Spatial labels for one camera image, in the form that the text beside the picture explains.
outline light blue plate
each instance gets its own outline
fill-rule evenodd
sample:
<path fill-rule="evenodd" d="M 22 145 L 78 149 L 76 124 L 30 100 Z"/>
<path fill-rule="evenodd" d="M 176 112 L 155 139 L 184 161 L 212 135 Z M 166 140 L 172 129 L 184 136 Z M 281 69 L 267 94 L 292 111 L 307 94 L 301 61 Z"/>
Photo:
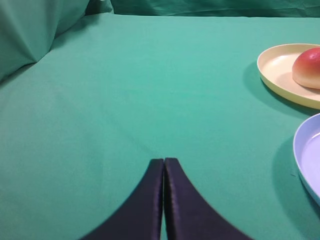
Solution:
<path fill-rule="evenodd" d="M 299 126 L 293 139 L 293 152 L 300 178 L 320 206 L 320 113 Z"/>

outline green cloth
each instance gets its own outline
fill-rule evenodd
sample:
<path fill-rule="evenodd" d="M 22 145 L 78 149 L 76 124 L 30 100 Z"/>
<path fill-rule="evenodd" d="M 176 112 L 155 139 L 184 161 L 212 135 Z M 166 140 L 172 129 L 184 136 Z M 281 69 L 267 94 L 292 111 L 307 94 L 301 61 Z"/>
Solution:
<path fill-rule="evenodd" d="M 256 66 L 274 45 L 319 43 L 319 24 L 81 19 L 0 85 L 0 239 L 78 239 L 164 157 L 179 158 L 208 203 L 252 238 L 320 238 L 320 207 L 292 153 L 297 127 L 318 111 L 268 91 Z"/>
<path fill-rule="evenodd" d="M 73 26 L 86 8 L 88 14 L 112 11 L 110 0 L 1 0 L 0 81 L 39 61 L 55 36 Z"/>
<path fill-rule="evenodd" d="M 111 0 L 116 14 L 147 16 L 320 17 L 319 0 Z"/>

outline table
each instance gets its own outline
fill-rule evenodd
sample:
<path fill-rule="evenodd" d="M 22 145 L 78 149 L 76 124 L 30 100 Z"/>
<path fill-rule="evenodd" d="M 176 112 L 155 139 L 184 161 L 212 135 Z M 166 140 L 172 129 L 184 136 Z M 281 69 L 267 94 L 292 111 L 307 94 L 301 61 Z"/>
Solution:
<path fill-rule="evenodd" d="M 318 44 L 319 24 L 84 17 L 0 85 L 0 239 L 80 238 L 164 157 L 250 237 L 319 238 L 292 150 L 318 111 L 270 92 L 256 66 L 269 47 Z"/>

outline yellow plate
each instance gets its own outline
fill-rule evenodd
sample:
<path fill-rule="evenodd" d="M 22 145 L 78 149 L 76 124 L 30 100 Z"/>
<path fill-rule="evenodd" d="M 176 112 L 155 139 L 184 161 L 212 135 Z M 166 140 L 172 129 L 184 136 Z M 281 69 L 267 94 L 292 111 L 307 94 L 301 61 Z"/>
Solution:
<path fill-rule="evenodd" d="M 284 44 L 260 54 L 257 66 L 264 84 L 276 94 L 300 105 L 320 109 L 320 90 L 305 88 L 292 79 L 292 66 L 304 51 L 317 44 Z"/>

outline plate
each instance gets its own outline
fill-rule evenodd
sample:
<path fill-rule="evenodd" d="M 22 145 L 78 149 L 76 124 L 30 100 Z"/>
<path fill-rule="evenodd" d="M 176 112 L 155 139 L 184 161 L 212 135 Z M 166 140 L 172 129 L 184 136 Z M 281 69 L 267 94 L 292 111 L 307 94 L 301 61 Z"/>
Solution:
<path fill-rule="evenodd" d="M 301 181 L 320 206 L 320 113 L 299 126 L 293 139 L 293 153 Z"/>
<path fill-rule="evenodd" d="M 320 47 L 318 44 L 293 43 L 271 47 L 257 59 L 260 77 L 276 94 L 296 104 L 320 109 L 320 90 L 306 88 L 292 78 L 292 66 L 304 51 Z"/>

